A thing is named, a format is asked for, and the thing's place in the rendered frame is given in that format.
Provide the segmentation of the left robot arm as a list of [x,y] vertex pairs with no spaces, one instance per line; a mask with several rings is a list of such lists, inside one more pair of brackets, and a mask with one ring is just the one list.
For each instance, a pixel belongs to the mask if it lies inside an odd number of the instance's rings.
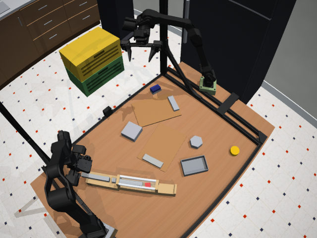
[[[143,11],[143,13],[137,16],[137,19],[125,17],[122,30],[134,32],[134,41],[136,38],[147,41],[148,37],[150,36],[150,29],[153,29],[156,24],[165,24],[186,29],[193,46],[197,49],[200,61],[202,63],[199,64],[199,66],[202,76],[205,78],[203,79],[203,86],[213,88],[213,82],[216,81],[214,69],[207,61],[207,57],[203,49],[201,33],[199,29],[194,26],[190,19],[165,15],[152,9],[146,9]],[[139,26],[138,30],[137,26]]]

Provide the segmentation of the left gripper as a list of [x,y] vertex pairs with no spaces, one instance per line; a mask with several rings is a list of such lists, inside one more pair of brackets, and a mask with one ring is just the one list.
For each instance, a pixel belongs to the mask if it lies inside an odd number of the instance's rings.
[[131,61],[131,54],[132,54],[131,47],[150,47],[151,48],[150,55],[149,55],[149,62],[150,62],[156,53],[158,53],[159,51],[162,51],[162,44],[163,44],[162,41],[157,41],[157,40],[154,40],[153,43],[149,43],[149,37],[147,41],[144,39],[136,38],[135,43],[131,43],[130,40],[122,40],[120,42],[120,46],[122,50],[128,52],[129,62]]

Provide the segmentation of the yellow cylinder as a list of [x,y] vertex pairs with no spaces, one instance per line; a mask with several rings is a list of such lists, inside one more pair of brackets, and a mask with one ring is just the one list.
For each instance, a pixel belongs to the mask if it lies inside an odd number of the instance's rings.
[[239,153],[239,148],[237,146],[232,146],[230,149],[230,154],[232,156],[237,156]]

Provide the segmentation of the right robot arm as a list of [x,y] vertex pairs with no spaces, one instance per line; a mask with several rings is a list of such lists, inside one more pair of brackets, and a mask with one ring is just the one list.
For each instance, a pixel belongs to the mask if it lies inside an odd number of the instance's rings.
[[[71,165],[76,160],[76,156],[71,150],[72,143],[69,132],[58,131],[57,139],[58,141],[51,145],[52,156],[46,168],[47,179],[44,190],[47,203],[53,210],[65,212],[77,221],[80,224],[80,230],[86,238],[105,238],[109,229],[104,226],[102,221],[93,212],[86,213],[76,204],[76,196],[72,183],[64,175],[64,165]],[[93,161],[91,157],[85,155],[82,159],[78,157],[77,161],[75,170],[89,174]],[[58,177],[62,177],[67,182],[67,186],[51,191],[53,179]]]

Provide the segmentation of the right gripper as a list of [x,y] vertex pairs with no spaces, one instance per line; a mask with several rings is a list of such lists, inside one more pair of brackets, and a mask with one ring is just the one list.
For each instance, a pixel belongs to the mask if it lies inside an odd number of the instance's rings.
[[[69,170],[68,175],[65,175],[65,177],[72,183],[72,186],[78,186],[81,173],[78,173],[75,170],[75,165],[78,162],[77,158],[79,157],[82,159],[82,157],[84,157],[83,155],[86,154],[86,150],[87,150],[86,147],[83,145],[77,145],[77,144],[73,145],[72,151],[75,155],[77,155],[76,160],[73,164],[67,165],[67,168],[70,168],[70,170]],[[83,155],[81,155],[81,154],[83,154]]]

